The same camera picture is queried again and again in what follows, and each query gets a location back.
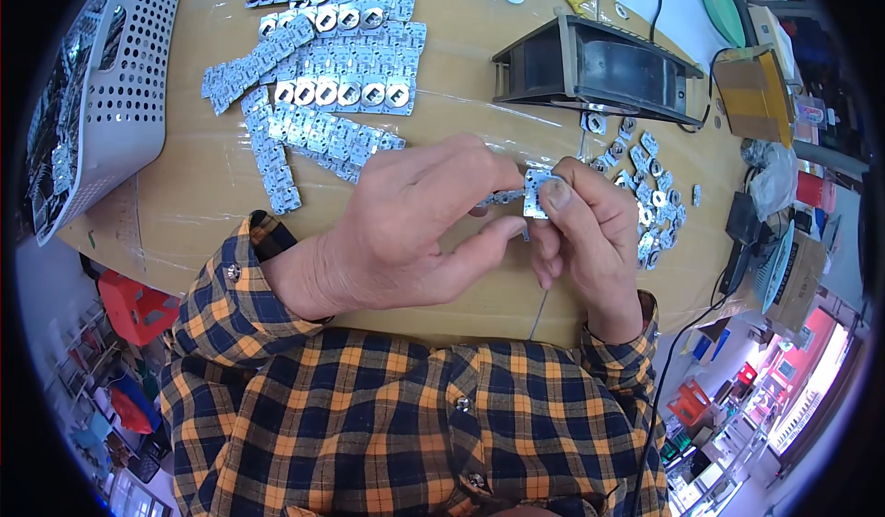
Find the hand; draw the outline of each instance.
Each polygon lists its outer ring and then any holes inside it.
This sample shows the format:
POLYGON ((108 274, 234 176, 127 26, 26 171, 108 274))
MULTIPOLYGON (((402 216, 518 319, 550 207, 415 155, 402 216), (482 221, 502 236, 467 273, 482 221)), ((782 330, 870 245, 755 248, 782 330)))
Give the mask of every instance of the hand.
POLYGON ((525 219, 485 224, 452 253, 442 253, 438 239, 489 193, 523 181, 511 159, 474 135, 380 152, 366 163, 335 227, 265 262, 265 277, 292 312, 311 321, 451 302, 501 263, 525 219))
POLYGON ((549 220, 532 220, 532 268, 544 289, 568 270, 587 301, 590 330, 620 345, 643 329, 636 294, 636 201, 573 157, 563 158, 541 187, 549 220))

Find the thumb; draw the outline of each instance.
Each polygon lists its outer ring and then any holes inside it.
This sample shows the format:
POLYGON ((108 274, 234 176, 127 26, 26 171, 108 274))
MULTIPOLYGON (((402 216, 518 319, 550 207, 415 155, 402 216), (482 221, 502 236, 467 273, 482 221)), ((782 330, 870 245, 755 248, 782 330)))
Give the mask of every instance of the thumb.
POLYGON ((599 221, 590 206, 562 179, 541 186, 541 207, 576 250, 591 250, 604 240, 599 221))
POLYGON ((508 215, 485 224, 476 235, 466 238, 434 270, 439 297, 453 300, 480 277, 498 267, 507 250, 507 241, 525 230, 525 219, 508 215))

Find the fingernail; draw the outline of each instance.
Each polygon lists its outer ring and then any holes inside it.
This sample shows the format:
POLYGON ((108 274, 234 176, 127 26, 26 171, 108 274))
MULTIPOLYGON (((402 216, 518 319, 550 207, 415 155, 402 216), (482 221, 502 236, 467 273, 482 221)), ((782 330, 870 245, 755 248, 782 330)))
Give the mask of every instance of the fingernail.
POLYGON ((568 201, 572 198, 572 188, 564 180, 550 179, 544 186, 547 187, 547 200, 554 210, 561 210, 568 205, 568 201))

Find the red container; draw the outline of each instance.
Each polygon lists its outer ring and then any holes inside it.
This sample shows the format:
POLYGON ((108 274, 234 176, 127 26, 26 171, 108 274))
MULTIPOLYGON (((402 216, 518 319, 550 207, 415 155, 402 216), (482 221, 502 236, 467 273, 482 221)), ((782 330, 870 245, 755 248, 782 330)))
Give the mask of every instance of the red container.
POLYGON ((178 317, 178 298, 110 269, 98 278, 98 292, 114 331, 136 346, 148 344, 178 317))
POLYGON ((835 211, 835 184, 817 175, 799 172, 799 186, 796 188, 796 200, 807 203, 824 212, 835 211))
POLYGON ((756 369, 753 369, 749 365, 749 363, 744 362, 743 367, 741 368, 741 370, 737 374, 737 380, 739 380, 740 382, 743 382, 747 386, 750 386, 753 383, 753 381, 756 380, 756 377, 758 377, 758 376, 759 376, 759 373, 756 371, 756 369))
POLYGON ((697 382, 692 380, 691 384, 683 384, 679 387, 680 397, 674 402, 669 402, 667 407, 679 418, 686 427, 691 427, 697 423, 703 412, 710 407, 710 399, 703 393, 697 382))

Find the shirt sleeve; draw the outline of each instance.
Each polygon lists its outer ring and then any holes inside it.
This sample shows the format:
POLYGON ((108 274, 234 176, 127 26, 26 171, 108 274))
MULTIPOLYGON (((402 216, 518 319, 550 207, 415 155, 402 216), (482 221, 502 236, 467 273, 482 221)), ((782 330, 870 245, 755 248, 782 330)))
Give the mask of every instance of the shirt sleeve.
POLYGON ((160 375, 160 406, 183 514, 211 502, 199 499, 200 486, 232 434, 254 369, 322 326, 290 312, 261 271, 261 262, 294 245, 278 220, 252 213, 200 271, 165 337, 171 351, 160 375))
POLYGON ((221 245, 179 306, 171 348, 231 368, 259 368, 319 332, 273 294, 260 263, 295 245, 265 212, 246 218, 221 245))
MULTIPOLYGON (((658 347, 658 302, 648 291, 640 290, 638 295, 643 308, 643 333, 636 340, 625 345, 608 345, 593 336, 587 323, 581 333, 581 366, 603 383, 623 409, 635 433, 633 444, 637 460, 652 430, 655 372, 651 368, 651 359, 658 347)), ((658 456, 667 429, 659 414, 654 416, 653 422, 657 450, 649 455, 648 466, 643 465, 643 489, 640 492, 643 515, 669 514, 667 478, 658 456)), ((630 482, 622 502, 627 508, 633 504, 632 490, 633 482, 630 482)))

